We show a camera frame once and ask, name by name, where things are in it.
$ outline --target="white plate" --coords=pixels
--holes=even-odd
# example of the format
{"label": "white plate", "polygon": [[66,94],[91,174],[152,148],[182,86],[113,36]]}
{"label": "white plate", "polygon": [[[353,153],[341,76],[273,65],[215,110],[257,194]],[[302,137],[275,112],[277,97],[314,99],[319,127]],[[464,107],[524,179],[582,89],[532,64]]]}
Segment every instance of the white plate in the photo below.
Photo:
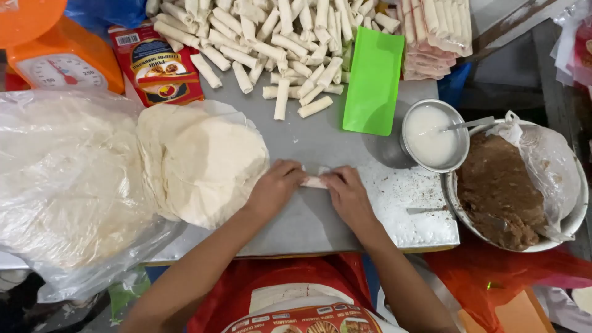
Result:
{"label": "white plate", "polygon": [[[496,123],[504,122],[503,119],[497,119]],[[525,125],[536,125],[535,123],[531,123],[529,121],[521,120],[519,124]],[[469,131],[469,136],[473,136],[474,134],[484,132],[495,125],[481,125],[477,126]],[[566,216],[564,219],[561,220],[561,232],[565,233],[566,235],[573,235],[578,230],[578,228],[582,225],[584,221],[584,216],[586,214],[586,210],[588,208],[588,183],[586,181],[586,176],[584,173],[584,169],[580,164],[580,161],[576,158],[576,167],[578,168],[578,173],[580,175],[580,194],[578,195],[578,200],[575,203],[574,209]],[[501,246],[491,242],[488,238],[485,238],[477,229],[473,226],[473,222],[469,218],[469,216],[465,213],[465,210],[462,208],[460,201],[458,201],[458,197],[456,196],[456,173],[451,171],[445,175],[446,181],[446,196],[450,203],[452,204],[453,212],[459,217],[459,219],[464,223],[464,225],[469,228],[477,237],[483,239],[484,241],[488,242],[491,245],[497,246],[501,249],[505,249],[508,251],[513,252],[539,252],[545,251],[551,248],[556,247],[561,243],[554,242],[547,238],[541,238],[540,242],[536,245],[532,245],[526,248],[524,251],[515,251],[506,248],[502,248]]]}

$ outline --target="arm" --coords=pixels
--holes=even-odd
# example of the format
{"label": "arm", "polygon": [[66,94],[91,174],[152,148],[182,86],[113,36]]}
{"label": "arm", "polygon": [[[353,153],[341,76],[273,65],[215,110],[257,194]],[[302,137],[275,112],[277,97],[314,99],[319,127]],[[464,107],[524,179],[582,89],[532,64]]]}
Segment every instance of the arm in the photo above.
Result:
{"label": "arm", "polygon": [[120,332],[181,332],[234,256],[284,208],[305,178],[300,163],[275,161],[245,206],[142,295]]}
{"label": "arm", "polygon": [[358,171],[334,169],[321,179],[339,216],[352,229],[378,270],[392,313],[410,333],[457,333],[448,310],[392,242],[372,211]]}

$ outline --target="scale needle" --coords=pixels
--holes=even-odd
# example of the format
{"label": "scale needle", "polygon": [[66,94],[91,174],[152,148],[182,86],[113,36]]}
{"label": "scale needle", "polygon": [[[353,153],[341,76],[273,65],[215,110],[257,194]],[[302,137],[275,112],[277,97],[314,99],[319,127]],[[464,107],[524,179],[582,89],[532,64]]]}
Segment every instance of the scale needle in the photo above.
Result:
{"label": "scale needle", "polygon": [[60,67],[56,66],[56,64],[53,61],[48,60],[47,62],[49,62],[49,64],[52,67],[54,67],[58,73],[62,74],[62,76],[64,77],[64,80],[66,80],[67,84],[77,84],[78,83],[78,80],[74,76],[64,74],[62,72],[62,69]]}

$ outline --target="stainless steel table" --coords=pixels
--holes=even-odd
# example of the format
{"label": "stainless steel table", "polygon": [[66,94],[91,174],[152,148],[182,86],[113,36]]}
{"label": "stainless steel table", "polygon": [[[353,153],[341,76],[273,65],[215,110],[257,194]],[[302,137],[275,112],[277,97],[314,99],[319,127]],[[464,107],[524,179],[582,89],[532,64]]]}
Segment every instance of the stainless steel table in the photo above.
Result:
{"label": "stainless steel table", "polygon": [[[275,100],[264,100],[269,84],[264,72],[253,92],[242,94],[232,71],[221,73],[223,87],[212,90],[204,81],[206,98],[231,104],[251,119],[263,135],[272,160],[296,159],[309,172],[319,166],[349,164],[358,168],[378,219],[391,239],[407,252],[437,251],[460,244],[453,215],[445,204],[439,174],[413,166],[399,146],[402,118],[409,106],[424,98],[437,98],[436,82],[401,81],[391,136],[346,132],[341,129],[343,95],[329,94],[333,105],[302,119],[297,100],[289,100],[285,121],[274,120]],[[428,212],[408,213],[427,209]],[[156,254],[152,264],[179,259],[211,231],[189,225],[183,234]],[[284,211],[264,228],[239,256],[276,256],[358,251],[360,244],[333,210],[326,190],[303,188]],[[24,262],[0,252],[0,269],[25,268]]]}

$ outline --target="barcode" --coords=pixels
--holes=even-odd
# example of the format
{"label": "barcode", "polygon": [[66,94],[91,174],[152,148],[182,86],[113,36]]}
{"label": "barcode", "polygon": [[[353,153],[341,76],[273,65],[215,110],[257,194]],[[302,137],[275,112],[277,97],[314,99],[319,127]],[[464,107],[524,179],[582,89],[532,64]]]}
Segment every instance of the barcode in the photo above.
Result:
{"label": "barcode", "polygon": [[140,38],[138,37],[138,34],[129,34],[125,36],[117,36],[115,37],[115,40],[117,41],[117,45],[122,46],[137,43],[140,41]]}

